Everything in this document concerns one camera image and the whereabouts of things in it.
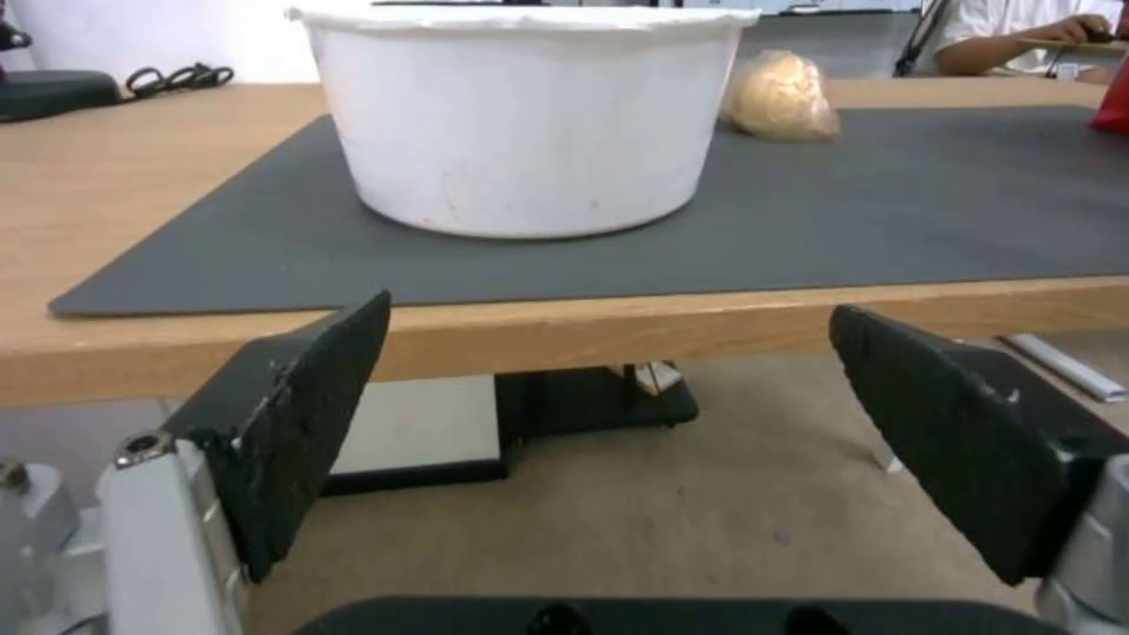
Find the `white bowl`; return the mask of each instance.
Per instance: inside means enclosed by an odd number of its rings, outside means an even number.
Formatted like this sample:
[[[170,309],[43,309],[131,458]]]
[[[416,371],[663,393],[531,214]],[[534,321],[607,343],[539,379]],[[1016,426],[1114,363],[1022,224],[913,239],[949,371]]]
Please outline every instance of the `white bowl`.
[[[759,11],[296,8],[357,191],[401,223],[504,238],[659,218],[698,188]]]

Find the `metal screw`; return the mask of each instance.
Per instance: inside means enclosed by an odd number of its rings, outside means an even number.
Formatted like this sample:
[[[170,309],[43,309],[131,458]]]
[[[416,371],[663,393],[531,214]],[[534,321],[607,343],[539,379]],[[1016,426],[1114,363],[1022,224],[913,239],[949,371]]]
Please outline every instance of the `metal screw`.
[[[143,432],[125,437],[125,441],[117,446],[114,467],[124,470],[175,452],[176,441],[173,440],[173,435],[165,430]]]
[[[23,496],[30,488],[32,479],[27,473],[27,466],[15,459],[0,459],[0,490]]]

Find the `bread in plastic bag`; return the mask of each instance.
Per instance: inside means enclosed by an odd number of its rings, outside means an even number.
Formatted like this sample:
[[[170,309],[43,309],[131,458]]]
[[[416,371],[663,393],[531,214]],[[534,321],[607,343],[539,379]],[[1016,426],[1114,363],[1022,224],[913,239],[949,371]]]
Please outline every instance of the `bread in plastic bag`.
[[[826,82],[812,60],[787,51],[764,51],[735,68],[723,114],[737,128],[780,141],[831,141],[839,137],[839,114]]]

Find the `wooden tabletop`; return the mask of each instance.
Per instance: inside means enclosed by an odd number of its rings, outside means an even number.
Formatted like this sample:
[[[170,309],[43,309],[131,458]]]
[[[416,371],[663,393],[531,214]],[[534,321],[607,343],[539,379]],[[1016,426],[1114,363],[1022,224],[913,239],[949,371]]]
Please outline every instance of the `wooden tabletop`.
[[[1102,89],[900,79],[831,94],[841,107],[1095,106]],[[247,340],[320,315],[60,320],[46,305],[324,110],[317,86],[231,86],[0,127],[0,405],[187,394]],[[817,349],[843,302],[951,336],[1122,328],[1129,277],[397,308],[376,376]]]

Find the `gray desk mat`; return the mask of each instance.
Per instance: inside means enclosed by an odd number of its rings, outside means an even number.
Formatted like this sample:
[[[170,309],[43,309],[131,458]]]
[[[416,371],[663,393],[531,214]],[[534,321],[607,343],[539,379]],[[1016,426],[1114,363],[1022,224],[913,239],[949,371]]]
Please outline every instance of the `gray desk mat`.
[[[1129,273],[1129,139],[1092,131],[1091,111],[841,115],[832,145],[719,129],[684,209],[542,242],[445,236],[371,214],[322,118],[51,310],[321,308],[379,288],[427,305]]]

